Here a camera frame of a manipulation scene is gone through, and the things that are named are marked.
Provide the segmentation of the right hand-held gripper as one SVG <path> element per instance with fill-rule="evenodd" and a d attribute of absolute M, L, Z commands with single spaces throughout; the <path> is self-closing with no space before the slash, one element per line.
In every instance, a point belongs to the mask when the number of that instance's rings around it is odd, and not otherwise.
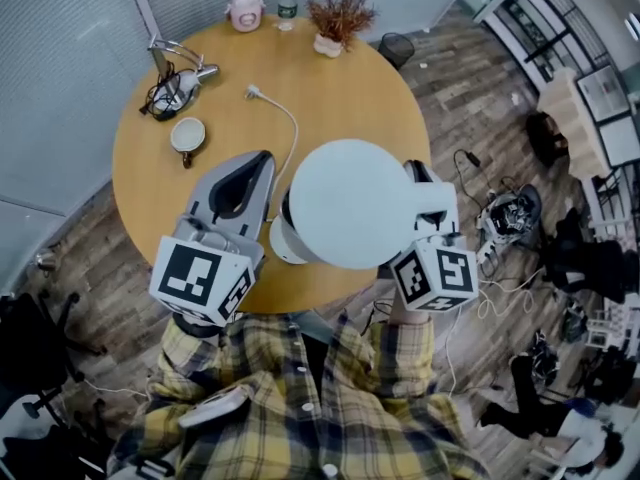
<path fill-rule="evenodd" d="M 404 170 L 416 183 L 443 185 L 444 209 L 417 216 L 415 230 L 457 232 L 457 195 L 452 183 L 444 182 L 420 160 L 407 160 Z M 390 271 L 407 311 L 447 312 L 478 297 L 476 255 L 469 250 L 445 245 L 433 235 L 414 241 L 390 263 Z"/>

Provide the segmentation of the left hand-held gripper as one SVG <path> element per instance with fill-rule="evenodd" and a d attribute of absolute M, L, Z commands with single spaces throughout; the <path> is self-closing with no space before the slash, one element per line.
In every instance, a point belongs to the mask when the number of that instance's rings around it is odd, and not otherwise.
<path fill-rule="evenodd" d="M 161 238 L 150 295 L 204 326 L 226 325 L 255 284 L 264 259 L 257 239 L 274 179 L 269 151 L 238 155 L 207 172 L 187 204 L 193 216 L 181 215 L 173 234 Z"/>

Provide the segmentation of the white electric kettle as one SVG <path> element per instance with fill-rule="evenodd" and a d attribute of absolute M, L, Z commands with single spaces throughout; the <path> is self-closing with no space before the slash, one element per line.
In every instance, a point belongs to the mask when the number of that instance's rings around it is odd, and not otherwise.
<path fill-rule="evenodd" d="M 289 190 L 294 229 L 322 262 L 367 270 L 416 240 L 420 214 L 457 202 L 449 182 L 414 182 L 389 152 L 360 139 L 328 142 L 299 165 Z"/>

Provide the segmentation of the person's left forearm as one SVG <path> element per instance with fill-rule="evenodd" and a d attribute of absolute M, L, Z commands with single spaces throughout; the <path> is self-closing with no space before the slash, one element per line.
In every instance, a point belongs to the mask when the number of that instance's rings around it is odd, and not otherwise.
<path fill-rule="evenodd" d="M 162 335 L 153 391 L 160 397 L 196 402 L 225 389 L 219 348 L 186 333 L 171 317 Z"/>

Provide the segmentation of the person's right forearm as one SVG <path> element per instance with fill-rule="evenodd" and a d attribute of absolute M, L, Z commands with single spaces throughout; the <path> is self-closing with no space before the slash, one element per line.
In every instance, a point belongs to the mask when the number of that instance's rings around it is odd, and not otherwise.
<path fill-rule="evenodd" d="M 434 340 L 430 314 L 407 310 L 397 289 L 389 319 L 371 331 L 376 394 L 386 399 L 423 396 L 432 380 Z"/>

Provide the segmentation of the white and brown cup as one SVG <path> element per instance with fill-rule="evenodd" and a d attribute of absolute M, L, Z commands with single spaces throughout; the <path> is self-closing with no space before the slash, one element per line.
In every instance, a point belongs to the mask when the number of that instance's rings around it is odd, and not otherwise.
<path fill-rule="evenodd" d="M 193 157 L 204 143 L 205 137 L 204 124 L 193 117 L 183 118 L 172 129 L 170 143 L 172 148 L 181 155 L 184 169 L 191 167 Z"/>

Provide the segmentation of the silver desk lamp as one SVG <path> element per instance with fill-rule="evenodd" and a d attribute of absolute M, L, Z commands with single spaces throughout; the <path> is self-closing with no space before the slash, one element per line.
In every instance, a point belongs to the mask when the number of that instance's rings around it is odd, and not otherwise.
<path fill-rule="evenodd" d="M 151 53 L 158 79 L 149 89 L 145 104 L 140 112 L 150 114 L 158 121 L 172 119 L 183 108 L 189 106 L 197 97 L 200 87 L 220 74 L 217 64 L 205 62 L 203 55 L 196 54 L 184 45 L 153 35 L 148 51 Z M 165 55 L 170 54 L 186 60 L 190 67 L 177 69 Z"/>

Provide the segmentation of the dark brown wooden stool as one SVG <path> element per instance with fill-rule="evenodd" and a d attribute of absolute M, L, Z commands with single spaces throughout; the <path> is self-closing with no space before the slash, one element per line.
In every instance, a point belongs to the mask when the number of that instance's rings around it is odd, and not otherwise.
<path fill-rule="evenodd" d="M 536 158 L 546 168 L 551 168 L 558 159 L 569 155 L 568 141 L 550 115 L 544 112 L 529 115 L 525 128 Z"/>

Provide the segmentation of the person's leg in jeans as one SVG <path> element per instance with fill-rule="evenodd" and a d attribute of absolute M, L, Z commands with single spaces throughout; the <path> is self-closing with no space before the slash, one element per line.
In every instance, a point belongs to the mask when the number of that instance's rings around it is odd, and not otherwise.
<path fill-rule="evenodd" d="M 318 342 L 329 345 L 333 338 L 334 327 L 315 310 L 306 310 L 291 314 L 291 320 L 302 334 Z"/>

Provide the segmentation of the black fabric heap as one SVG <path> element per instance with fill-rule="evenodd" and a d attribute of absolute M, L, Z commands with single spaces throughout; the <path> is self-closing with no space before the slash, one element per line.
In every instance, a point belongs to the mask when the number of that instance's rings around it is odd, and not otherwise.
<path fill-rule="evenodd" d="M 624 250 L 616 240 L 589 242 L 583 237 L 580 214 L 571 208 L 556 223 L 556 235 L 540 250 L 546 280 L 573 294 L 590 290 L 622 304 L 640 287 L 640 261 L 634 250 Z"/>

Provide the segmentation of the beige cloth covered table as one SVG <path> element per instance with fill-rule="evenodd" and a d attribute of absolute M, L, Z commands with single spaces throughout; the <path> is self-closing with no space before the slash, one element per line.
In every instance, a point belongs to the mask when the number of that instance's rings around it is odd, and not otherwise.
<path fill-rule="evenodd" d="M 537 110 L 548 114 L 568 143 L 569 174 L 606 178 L 611 167 L 589 109 L 576 85 L 575 70 L 563 67 L 540 92 Z"/>

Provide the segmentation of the black mesh wastebasket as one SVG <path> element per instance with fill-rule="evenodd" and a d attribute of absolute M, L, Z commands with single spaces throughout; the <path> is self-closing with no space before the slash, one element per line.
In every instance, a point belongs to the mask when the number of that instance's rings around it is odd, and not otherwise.
<path fill-rule="evenodd" d="M 377 51 L 399 70 L 413 57 L 415 47 L 407 36 L 388 32 L 382 36 Z"/>

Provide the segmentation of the clear plastic water bottle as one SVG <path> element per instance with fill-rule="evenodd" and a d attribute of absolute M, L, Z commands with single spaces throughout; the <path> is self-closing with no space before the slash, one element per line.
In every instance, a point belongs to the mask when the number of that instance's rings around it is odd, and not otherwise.
<path fill-rule="evenodd" d="M 297 0 L 278 0 L 277 16 L 278 22 L 276 27 L 281 32 L 288 32 L 294 28 L 294 20 L 298 14 Z"/>

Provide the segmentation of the dried plant in white pot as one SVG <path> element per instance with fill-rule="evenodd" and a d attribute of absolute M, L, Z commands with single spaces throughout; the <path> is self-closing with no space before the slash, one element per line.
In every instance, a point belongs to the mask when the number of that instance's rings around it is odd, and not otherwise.
<path fill-rule="evenodd" d="M 348 51 L 356 36 L 370 29 L 378 16 L 367 0 L 307 0 L 306 10 L 316 29 L 314 50 L 332 59 Z"/>

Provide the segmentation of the white device on shirt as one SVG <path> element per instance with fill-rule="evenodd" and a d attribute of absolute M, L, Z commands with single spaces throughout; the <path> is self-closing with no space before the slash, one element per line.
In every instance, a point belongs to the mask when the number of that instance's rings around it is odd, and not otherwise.
<path fill-rule="evenodd" d="M 194 428 L 226 416 L 238 410 L 248 398 L 248 390 L 243 386 L 217 393 L 182 415 L 178 420 L 179 426 L 183 429 Z"/>

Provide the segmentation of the white glass display cabinet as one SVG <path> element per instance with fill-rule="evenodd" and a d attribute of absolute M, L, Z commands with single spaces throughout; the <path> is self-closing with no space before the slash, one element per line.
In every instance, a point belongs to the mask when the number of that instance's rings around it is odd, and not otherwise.
<path fill-rule="evenodd" d="M 484 0 L 475 15 L 507 47 L 538 93 L 576 71 L 611 167 L 640 161 L 640 2 Z"/>

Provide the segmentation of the yellow plaid shirt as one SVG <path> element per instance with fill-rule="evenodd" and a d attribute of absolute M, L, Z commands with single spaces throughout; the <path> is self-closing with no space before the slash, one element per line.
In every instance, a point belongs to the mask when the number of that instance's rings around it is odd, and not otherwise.
<path fill-rule="evenodd" d="M 490 480 L 468 446 L 453 402 L 429 388 L 380 398 L 371 331 L 346 315 L 314 350 L 287 315 L 248 315 L 216 344 L 228 382 L 248 390 L 236 411 L 183 429 L 196 402 L 163 398 L 155 374 L 131 426 L 108 460 L 112 478 L 142 480 L 156 466 L 173 480 Z"/>

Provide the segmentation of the black office chair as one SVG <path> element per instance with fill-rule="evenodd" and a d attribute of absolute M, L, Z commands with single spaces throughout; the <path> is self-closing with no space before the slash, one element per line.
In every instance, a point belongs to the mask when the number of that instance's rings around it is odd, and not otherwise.
<path fill-rule="evenodd" d="M 31 418 L 37 419 L 44 409 L 57 425 L 65 426 L 51 401 L 62 393 L 68 379 L 76 383 L 85 380 L 69 352 L 99 357 L 106 349 L 94 349 L 67 336 L 69 314 L 80 301 L 78 293 L 67 296 L 57 320 L 46 304 L 49 297 L 46 290 L 37 296 L 0 296 L 0 384 L 21 395 L 38 397 L 23 404 Z"/>

